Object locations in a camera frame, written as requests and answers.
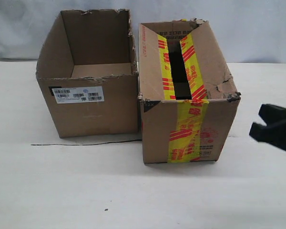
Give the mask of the cardboard box with yellow tape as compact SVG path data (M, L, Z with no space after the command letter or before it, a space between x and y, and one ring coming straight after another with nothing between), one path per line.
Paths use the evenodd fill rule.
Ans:
M241 99L208 21L139 25L143 161L219 159Z

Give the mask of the open plain cardboard box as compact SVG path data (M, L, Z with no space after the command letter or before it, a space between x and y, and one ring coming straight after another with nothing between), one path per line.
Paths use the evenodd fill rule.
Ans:
M59 137L136 133L130 11L61 11L41 48L36 79Z

